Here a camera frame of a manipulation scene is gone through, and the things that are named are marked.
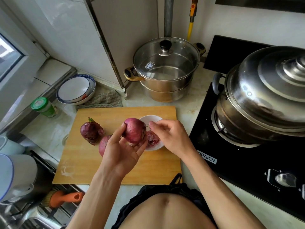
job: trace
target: black stove top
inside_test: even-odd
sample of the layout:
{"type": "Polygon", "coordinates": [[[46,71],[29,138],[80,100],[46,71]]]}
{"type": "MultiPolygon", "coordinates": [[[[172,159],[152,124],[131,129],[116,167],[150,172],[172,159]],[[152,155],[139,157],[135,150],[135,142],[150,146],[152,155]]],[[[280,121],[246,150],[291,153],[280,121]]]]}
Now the black stove top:
{"type": "Polygon", "coordinates": [[[212,124],[217,98],[211,84],[190,134],[195,148],[219,177],[305,221],[304,139],[249,148],[234,145],[221,137],[212,124]],[[288,178],[292,182],[287,181],[286,185],[293,186],[294,177],[296,187],[276,181],[288,178]]]}

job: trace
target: gold pot handle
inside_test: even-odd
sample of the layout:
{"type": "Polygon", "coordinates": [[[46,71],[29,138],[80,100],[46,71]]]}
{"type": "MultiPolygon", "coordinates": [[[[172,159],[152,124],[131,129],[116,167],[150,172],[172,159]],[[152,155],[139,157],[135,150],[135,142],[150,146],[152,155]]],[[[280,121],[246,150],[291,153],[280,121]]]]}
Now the gold pot handle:
{"type": "Polygon", "coordinates": [[[139,80],[145,81],[145,79],[142,76],[135,76],[133,73],[134,70],[135,68],[133,66],[126,68],[124,70],[125,78],[129,81],[139,81],[139,80]]]}
{"type": "Polygon", "coordinates": [[[202,56],[206,52],[206,48],[200,42],[193,44],[199,51],[200,56],[202,56]]]}

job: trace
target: dish cloth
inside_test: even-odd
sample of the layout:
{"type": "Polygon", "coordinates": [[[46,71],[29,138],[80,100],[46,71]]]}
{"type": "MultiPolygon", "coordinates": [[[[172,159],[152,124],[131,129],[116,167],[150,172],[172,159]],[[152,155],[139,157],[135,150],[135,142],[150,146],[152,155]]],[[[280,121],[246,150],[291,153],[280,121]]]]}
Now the dish cloth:
{"type": "Polygon", "coordinates": [[[112,90],[108,93],[102,93],[93,97],[88,102],[78,105],[79,108],[119,108],[122,107],[122,101],[119,94],[112,90]]]}

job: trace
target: glass lid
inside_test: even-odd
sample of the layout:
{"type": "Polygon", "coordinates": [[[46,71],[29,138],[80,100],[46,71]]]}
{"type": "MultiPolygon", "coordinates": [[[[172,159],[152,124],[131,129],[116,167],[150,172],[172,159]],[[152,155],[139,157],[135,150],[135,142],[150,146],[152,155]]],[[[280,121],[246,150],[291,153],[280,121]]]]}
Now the glass lid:
{"type": "Polygon", "coordinates": [[[136,71],[148,79],[176,80],[188,76],[199,64],[197,48],[180,38],[153,39],[133,57],[136,71]]]}

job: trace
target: hand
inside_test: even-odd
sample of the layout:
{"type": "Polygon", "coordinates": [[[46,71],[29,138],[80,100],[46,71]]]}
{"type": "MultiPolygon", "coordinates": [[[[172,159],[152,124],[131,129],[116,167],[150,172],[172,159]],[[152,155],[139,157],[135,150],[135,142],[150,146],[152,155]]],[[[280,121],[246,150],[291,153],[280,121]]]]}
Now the hand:
{"type": "Polygon", "coordinates": [[[180,121],[166,119],[158,122],[150,121],[149,127],[158,135],[164,146],[183,161],[189,154],[198,154],[180,121]]]}
{"type": "Polygon", "coordinates": [[[106,172],[116,173],[121,179],[134,168],[148,143],[145,135],[138,145],[132,147],[125,138],[121,138],[125,129],[126,124],[123,123],[108,140],[100,167],[106,172]]]}

